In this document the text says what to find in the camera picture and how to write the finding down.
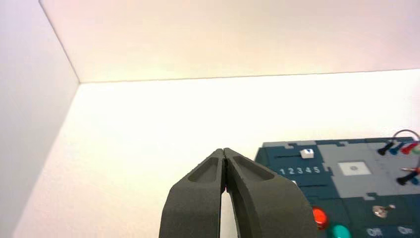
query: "black cable plug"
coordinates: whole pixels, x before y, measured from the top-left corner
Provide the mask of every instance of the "black cable plug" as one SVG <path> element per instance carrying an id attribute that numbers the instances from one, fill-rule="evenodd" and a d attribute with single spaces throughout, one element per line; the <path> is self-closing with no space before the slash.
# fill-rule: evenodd
<path id="1" fill-rule="evenodd" d="M 378 154 L 384 156 L 386 151 L 389 150 L 392 146 L 394 146 L 394 142 L 389 142 L 385 145 L 385 147 L 378 149 Z"/>
<path id="2" fill-rule="evenodd" d="M 418 175 L 418 172 L 413 171 L 413 172 L 409 173 L 407 176 L 397 178 L 397 183 L 399 185 L 406 185 L 407 181 L 410 181 L 412 178 L 416 177 L 417 175 Z"/>

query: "red led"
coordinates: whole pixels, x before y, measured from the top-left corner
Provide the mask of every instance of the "red led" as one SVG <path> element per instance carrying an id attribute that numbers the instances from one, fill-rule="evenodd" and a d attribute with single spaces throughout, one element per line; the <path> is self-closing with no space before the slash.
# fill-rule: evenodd
<path id="1" fill-rule="evenodd" d="M 316 225 L 318 226 L 318 230 L 324 230 L 328 226 L 327 214 L 319 207 L 313 207 L 312 212 L 314 214 L 314 219 Z"/>

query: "white floor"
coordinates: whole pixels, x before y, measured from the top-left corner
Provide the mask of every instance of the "white floor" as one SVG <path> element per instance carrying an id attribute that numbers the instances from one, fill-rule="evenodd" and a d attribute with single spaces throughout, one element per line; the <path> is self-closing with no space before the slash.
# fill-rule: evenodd
<path id="1" fill-rule="evenodd" d="M 420 70 L 82 84 L 14 234 L 156 238 L 169 189 L 214 149 L 418 131 L 419 92 Z"/>

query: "green button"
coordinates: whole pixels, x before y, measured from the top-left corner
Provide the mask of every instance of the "green button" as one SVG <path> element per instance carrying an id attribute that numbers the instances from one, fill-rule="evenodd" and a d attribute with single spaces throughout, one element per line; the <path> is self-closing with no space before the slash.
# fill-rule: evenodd
<path id="1" fill-rule="evenodd" d="M 332 235 L 334 238 L 351 238 L 349 229 L 343 225 L 335 225 L 332 229 Z"/>

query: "white backdrop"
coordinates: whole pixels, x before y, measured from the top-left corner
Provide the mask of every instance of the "white backdrop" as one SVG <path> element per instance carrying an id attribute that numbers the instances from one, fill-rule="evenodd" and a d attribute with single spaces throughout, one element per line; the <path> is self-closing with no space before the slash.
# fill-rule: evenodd
<path id="1" fill-rule="evenodd" d="M 41 0 L 82 82 L 420 68 L 418 0 Z"/>
<path id="2" fill-rule="evenodd" d="M 169 189 L 214 149 L 419 131 L 419 91 L 420 70 L 82 84 L 14 234 L 156 238 Z"/>
<path id="3" fill-rule="evenodd" d="M 79 81 L 36 0 L 0 1 L 0 237 L 22 215 Z"/>

